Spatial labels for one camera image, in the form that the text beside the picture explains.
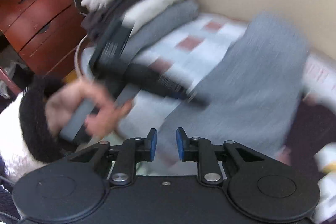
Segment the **white fluffy sleeve forearm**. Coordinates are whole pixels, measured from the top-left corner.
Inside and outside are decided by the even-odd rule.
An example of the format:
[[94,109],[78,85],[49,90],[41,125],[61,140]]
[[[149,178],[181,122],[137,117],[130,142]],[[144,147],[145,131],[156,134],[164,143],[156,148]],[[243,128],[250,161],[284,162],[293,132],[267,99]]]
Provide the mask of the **white fluffy sleeve forearm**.
[[35,76],[1,112],[1,175],[5,178],[16,182],[64,157],[45,114],[47,99],[63,86],[60,79]]

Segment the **person's left hand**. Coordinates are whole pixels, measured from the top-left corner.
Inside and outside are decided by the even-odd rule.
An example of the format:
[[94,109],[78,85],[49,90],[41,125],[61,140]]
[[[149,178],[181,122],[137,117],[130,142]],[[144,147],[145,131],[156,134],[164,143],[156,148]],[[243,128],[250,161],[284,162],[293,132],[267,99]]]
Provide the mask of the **person's left hand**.
[[119,121],[127,116],[133,107],[133,101],[118,106],[102,84],[77,79],[66,84],[46,102],[47,124],[53,136],[60,133],[85,99],[95,103],[99,109],[96,115],[89,114],[84,121],[87,133],[99,139],[112,133]]

